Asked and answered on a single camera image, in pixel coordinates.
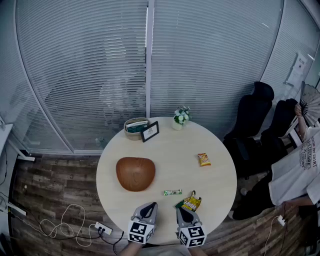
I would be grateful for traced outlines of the white potted flower plant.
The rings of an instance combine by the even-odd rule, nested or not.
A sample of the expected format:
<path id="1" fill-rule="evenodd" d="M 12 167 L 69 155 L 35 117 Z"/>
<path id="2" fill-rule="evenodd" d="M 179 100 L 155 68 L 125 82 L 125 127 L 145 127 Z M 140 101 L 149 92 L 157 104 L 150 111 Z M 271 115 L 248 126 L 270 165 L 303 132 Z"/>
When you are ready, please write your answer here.
<path id="1" fill-rule="evenodd" d="M 171 126 L 174 130 L 179 131 L 191 119 L 191 109 L 188 106 L 179 106 L 174 112 Z"/>

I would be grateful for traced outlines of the woven round basket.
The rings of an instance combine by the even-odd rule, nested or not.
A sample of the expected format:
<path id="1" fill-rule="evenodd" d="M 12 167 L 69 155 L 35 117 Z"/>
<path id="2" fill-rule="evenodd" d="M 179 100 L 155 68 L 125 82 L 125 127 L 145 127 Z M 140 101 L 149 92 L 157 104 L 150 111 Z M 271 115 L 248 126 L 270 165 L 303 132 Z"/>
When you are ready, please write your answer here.
<path id="1" fill-rule="evenodd" d="M 145 117 L 131 118 L 131 119 L 128 119 L 124 123 L 123 130 L 124 130 L 124 133 L 125 133 L 125 135 L 127 136 L 128 139 L 130 139 L 132 141 L 137 141 L 137 140 L 141 140 L 142 139 L 141 132 L 129 133 L 129 132 L 127 132 L 127 129 L 126 129 L 126 126 L 125 126 L 126 124 L 135 123 L 135 122 L 141 122 L 141 121 L 148 121 L 148 125 L 151 124 L 151 122 Z"/>

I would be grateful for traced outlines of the person's left forearm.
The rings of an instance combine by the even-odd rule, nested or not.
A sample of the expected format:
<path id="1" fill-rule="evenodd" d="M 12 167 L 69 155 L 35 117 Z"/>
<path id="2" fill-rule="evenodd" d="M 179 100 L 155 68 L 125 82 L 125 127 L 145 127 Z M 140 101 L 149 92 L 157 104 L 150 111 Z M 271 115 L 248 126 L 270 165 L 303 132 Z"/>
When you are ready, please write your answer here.
<path id="1" fill-rule="evenodd" d="M 118 256 L 136 256 L 139 254 L 139 251 L 142 249 L 144 244 L 130 242 L 119 254 Z"/>

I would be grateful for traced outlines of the dark green pouch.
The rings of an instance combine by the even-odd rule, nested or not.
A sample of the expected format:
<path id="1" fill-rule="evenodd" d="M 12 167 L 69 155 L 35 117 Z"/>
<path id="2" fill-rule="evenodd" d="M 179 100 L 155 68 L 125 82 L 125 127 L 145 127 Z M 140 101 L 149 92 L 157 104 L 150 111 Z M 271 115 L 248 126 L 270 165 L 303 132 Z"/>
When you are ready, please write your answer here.
<path id="1" fill-rule="evenodd" d="M 148 126 L 148 121 L 138 121 L 133 123 L 127 123 L 125 125 L 128 133 L 139 133 L 141 130 Z"/>

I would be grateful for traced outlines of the brown wooden bowl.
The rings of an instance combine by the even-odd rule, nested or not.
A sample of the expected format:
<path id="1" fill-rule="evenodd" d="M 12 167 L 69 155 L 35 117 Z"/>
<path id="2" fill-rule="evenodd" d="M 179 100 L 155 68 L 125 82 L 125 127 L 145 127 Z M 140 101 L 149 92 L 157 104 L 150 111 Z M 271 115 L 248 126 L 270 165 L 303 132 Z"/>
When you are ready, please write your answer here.
<path id="1" fill-rule="evenodd" d="M 116 176 L 120 185 L 127 191 L 146 190 L 156 174 L 154 162 L 143 157 L 123 157 L 116 163 Z"/>

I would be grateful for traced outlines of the orange snack packet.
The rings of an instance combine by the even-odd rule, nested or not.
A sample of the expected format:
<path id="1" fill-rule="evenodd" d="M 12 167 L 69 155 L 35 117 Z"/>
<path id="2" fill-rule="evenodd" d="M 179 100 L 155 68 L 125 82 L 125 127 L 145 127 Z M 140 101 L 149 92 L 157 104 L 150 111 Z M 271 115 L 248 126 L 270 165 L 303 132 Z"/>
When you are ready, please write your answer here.
<path id="1" fill-rule="evenodd" d="M 201 167 L 204 166 L 210 166 L 211 162 L 209 160 L 209 157 L 206 153 L 199 153 L 198 154 L 198 160 Z"/>

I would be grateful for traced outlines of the black picture frame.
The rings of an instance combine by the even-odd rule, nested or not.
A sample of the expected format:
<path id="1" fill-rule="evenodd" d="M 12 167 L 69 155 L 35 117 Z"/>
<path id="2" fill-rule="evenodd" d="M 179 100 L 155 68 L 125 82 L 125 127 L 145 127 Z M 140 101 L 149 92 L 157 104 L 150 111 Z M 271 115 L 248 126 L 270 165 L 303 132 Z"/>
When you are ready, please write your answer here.
<path id="1" fill-rule="evenodd" d="M 150 124 L 149 126 L 140 131 L 142 142 L 145 143 L 149 139 L 156 136 L 159 132 L 159 123 L 158 121 L 155 121 L 154 123 Z"/>

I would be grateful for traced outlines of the person's right forearm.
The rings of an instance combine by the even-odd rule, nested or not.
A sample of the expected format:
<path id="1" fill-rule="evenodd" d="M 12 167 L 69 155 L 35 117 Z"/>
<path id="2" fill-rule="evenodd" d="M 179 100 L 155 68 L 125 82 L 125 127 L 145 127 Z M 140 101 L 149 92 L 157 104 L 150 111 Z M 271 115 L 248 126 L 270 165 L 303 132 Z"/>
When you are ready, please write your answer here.
<path id="1" fill-rule="evenodd" d="M 189 247 L 188 251 L 191 256 L 208 256 L 199 246 Z"/>

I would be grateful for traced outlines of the black office chair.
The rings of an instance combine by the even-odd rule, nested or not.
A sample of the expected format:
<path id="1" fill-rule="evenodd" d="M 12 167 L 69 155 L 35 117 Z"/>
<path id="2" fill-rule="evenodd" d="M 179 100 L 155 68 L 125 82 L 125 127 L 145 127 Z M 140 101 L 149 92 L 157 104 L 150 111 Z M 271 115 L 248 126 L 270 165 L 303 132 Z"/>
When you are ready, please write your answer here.
<path id="1" fill-rule="evenodd" d="M 280 100 L 275 107 L 271 125 L 261 134 L 262 152 L 268 165 L 276 163 L 288 154 L 282 137 L 296 116 L 297 103 L 293 98 Z"/>
<path id="2" fill-rule="evenodd" d="M 243 96 L 239 102 L 235 125 L 223 140 L 239 178 L 248 179 L 260 171 L 262 146 L 254 137 L 261 129 L 273 99 L 272 87 L 256 81 L 253 93 Z"/>

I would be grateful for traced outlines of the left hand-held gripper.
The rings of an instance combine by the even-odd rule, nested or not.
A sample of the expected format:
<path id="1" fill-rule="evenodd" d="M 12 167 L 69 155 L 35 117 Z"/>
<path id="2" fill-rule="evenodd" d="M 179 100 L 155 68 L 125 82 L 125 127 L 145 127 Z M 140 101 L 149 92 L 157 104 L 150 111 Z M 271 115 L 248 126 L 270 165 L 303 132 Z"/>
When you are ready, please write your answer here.
<path id="1" fill-rule="evenodd" d="M 130 242 L 146 244 L 155 232 L 157 212 L 156 202 L 137 207 L 128 223 L 127 239 Z"/>

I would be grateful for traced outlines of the white slatted bench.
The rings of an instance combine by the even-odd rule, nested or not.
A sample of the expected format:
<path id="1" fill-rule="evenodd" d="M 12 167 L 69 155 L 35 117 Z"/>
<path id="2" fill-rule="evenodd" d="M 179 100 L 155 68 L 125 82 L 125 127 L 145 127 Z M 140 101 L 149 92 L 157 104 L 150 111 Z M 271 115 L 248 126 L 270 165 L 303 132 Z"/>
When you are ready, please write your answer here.
<path id="1" fill-rule="evenodd" d="M 286 150 L 289 150 L 291 148 L 295 149 L 302 144 L 297 117 L 293 119 L 289 126 L 289 129 L 286 131 L 285 135 L 281 137 L 281 140 Z"/>

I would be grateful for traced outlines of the yellow snack packet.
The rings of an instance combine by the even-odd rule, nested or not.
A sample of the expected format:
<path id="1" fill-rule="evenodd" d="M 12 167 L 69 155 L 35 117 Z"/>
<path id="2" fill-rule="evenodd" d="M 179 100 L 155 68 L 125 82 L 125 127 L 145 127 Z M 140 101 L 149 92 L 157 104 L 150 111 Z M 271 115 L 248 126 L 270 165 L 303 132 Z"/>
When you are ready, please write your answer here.
<path id="1" fill-rule="evenodd" d="M 196 196 L 196 191 L 193 190 L 191 192 L 191 195 L 189 197 L 184 198 L 179 203 L 177 203 L 175 205 L 175 208 L 176 209 L 178 209 L 178 208 L 186 208 L 186 209 L 188 209 L 190 211 L 195 212 L 199 208 L 201 202 L 202 202 L 202 198 L 201 197 L 197 197 Z"/>

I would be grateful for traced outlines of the white power strip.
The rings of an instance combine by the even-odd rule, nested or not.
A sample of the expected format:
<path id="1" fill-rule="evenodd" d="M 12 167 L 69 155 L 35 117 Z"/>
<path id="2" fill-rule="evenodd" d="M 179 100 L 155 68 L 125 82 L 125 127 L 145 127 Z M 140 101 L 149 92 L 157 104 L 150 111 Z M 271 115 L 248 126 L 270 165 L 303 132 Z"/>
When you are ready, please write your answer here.
<path id="1" fill-rule="evenodd" d="M 100 233 L 105 233 L 107 235 L 111 235 L 113 232 L 113 229 L 109 228 L 108 226 L 100 223 L 100 222 L 96 222 L 94 227 L 100 232 Z"/>

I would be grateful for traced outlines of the white paper notice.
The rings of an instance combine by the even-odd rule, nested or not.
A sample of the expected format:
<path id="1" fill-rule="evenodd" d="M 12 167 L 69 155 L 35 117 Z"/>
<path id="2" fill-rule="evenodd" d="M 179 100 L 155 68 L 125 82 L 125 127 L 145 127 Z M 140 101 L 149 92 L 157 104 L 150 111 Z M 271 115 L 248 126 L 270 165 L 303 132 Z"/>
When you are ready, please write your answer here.
<path id="1" fill-rule="evenodd" d="M 297 53 L 295 62 L 291 68 L 287 80 L 285 81 L 286 84 L 292 86 L 299 86 L 301 84 L 307 61 L 307 58 L 303 54 L 300 52 Z"/>

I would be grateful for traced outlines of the white side desk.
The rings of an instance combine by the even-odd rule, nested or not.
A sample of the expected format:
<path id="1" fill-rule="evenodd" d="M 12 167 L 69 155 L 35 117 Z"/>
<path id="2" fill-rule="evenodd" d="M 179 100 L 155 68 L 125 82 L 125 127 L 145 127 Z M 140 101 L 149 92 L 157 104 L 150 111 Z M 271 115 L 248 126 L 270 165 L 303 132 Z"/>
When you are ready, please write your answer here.
<path id="1" fill-rule="evenodd" d="M 4 120 L 0 116 L 0 155 L 6 145 L 9 143 L 10 146 L 16 151 L 19 160 L 34 162 L 35 158 L 32 156 L 26 156 L 16 144 L 9 138 L 10 132 L 12 131 L 13 124 L 5 124 Z"/>

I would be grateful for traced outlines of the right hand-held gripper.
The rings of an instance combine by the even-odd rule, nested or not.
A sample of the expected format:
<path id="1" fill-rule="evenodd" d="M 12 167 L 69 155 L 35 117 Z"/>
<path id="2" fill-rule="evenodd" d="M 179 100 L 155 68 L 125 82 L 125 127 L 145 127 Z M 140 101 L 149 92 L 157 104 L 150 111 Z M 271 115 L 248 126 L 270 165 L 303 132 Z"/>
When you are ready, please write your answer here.
<path id="1" fill-rule="evenodd" d="M 179 229 L 178 239 L 182 245 L 187 248 L 194 248 L 205 244 L 207 235 L 196 212 L 185 207 L 179 207 L 176 209 L 176 219 L 179 226 L 194 224 Z"/>

